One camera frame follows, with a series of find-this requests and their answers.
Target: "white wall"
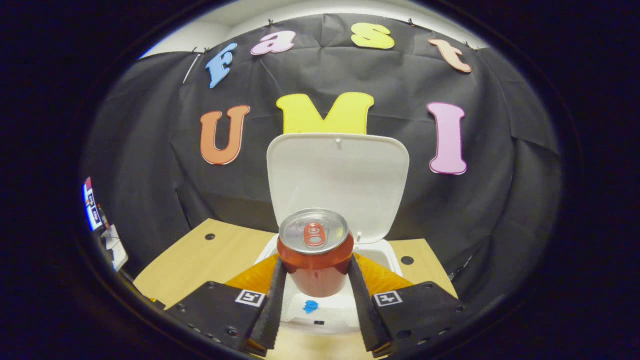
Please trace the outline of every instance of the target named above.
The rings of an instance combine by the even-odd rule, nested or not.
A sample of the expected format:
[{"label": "white wall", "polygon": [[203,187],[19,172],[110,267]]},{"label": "white wall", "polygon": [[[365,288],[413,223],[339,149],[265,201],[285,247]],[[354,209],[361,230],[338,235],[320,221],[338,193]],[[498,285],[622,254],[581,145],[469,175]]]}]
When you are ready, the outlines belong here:
[{"label": "white wall", "polygon": [[[379,1],[368,0],[317,0],[317,1],[305,1],[303,3],[292,4],[275,10],[271,10],[266,13],[262,13],[252,19],[246,20],[241,24],[238,24],[231,28],[227,34],[227,38],[231,39],[238,35],[242,35],[251,30],[261,28],[268,24],[268,19],[274,21],[282,21],[293,19],[296,17],[302,17],[307,15],[319,15],[324,13],[359,13],[365,15],[376,15],[382,17],[388,17],[390,19],[396,19],[400,21],[408,21],[412,19],[413,23],[423,28],[428,28],[433,31],[445,34],[448,37],[454,38],[460,42],[468,42],[473,48],[487,47],[487,45],[464,30],[463,28],[455,25],[453,22],[439,16],[438,14],[423,8],[419,5],[409,3],[412,8],[400,6],[401,1],[394,1],[393,3],[383,3]],[[415,7],[419,6],[421,12],[417,12]]]},{"label": "white wall", "polygon": [[268,19],[278,22],[324,13],[359,13],[401,21],[411,18],[417,26],[432,29],[460,42],[468,42],[473,48],[488,47],[481,39],[455,23],[407,0],[239,0],[177,30],[142,57],[172,51],[192,51],[194,47],[202,52],[205,47],[214,47],[266,26]]},{"label": "white wall", "polygon": [[205,47],[214,47],[225,41],[229,30],[226,25],[196,20],[166,37],[142,58],[173,51],[192,51],[194,47],[198,47],[196,51],[201,53]]}]

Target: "white plastic box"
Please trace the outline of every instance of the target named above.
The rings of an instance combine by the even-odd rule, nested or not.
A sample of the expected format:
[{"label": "white plastic box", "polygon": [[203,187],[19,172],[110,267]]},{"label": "white plastic box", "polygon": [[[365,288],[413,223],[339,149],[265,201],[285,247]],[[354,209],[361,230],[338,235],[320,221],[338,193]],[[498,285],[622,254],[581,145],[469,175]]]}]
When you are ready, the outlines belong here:
[{"label": "white plastic box", "polygon": [[[355,240],[354,252],[402,276],[393,248],[384,240],[393,224],[409,171],[409,153],[392,138],[351,134],[289,134],[267,151],[269,187],[276,220],[296,211],[326,208],[342,215]],[[278,236],[255,263],[276,254]],[[307,314],[308,300],[318,309]],[[353,290],[347,280],[336,295],[302,294],[287,276],[281,325],[323,334],[359,332]]]}]

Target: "table surface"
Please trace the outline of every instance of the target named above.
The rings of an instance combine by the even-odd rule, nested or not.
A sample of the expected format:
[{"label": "table surface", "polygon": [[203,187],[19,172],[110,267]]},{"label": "table surface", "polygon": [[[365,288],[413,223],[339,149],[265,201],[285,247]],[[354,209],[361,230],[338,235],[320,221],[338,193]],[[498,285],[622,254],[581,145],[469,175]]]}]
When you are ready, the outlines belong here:
[{"label": "table surface", "polygon": [[[215,238],[207,240],[207,235]],[[251,267],[275,234],[208,219],[149,264],[134,281],[146,297],[167,309],[207,281],[225,283]],[[444,268],[425,239],[390,241],[403,277],[414,284],[433,281],[458,297]],[[411,256],[413,264],[400,259]],[[366,359],[362,335],[308,334],[280,326],[274,350],[267,359]]]}]

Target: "white lid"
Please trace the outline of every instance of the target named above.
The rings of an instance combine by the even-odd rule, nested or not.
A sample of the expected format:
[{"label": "white lid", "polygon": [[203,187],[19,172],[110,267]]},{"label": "white lid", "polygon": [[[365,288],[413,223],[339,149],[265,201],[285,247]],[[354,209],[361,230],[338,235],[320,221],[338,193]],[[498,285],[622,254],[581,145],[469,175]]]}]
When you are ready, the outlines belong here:
[{"label": "white lid", "polygon": [[324,208],[342,215],[361,243],[383,239],[404,193],[409,152],[392,138],[305,133],[275,138],[267,150],[278,225],[291,214]]}]

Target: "blue letter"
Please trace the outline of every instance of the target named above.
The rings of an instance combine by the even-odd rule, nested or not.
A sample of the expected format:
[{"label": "blue letter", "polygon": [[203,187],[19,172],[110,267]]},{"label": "blue letter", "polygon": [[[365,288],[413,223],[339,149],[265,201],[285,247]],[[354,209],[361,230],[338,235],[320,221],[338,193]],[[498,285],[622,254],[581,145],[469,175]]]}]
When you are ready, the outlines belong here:
[{"label": "blue letter", "polygon": [[226,68],[225,65],[229,65],[233,61],[234,56],[230,51],[234,50],[236,47],[238,47],[238,44],[236,43],[229,44],[229,46],[220,51],[220,54],[217,54],[207,64],[206,68],[209,69],[209,72],[211,73],[211,84],[209,84],[209,88],[213,89],[229,73],[229,69]]}]

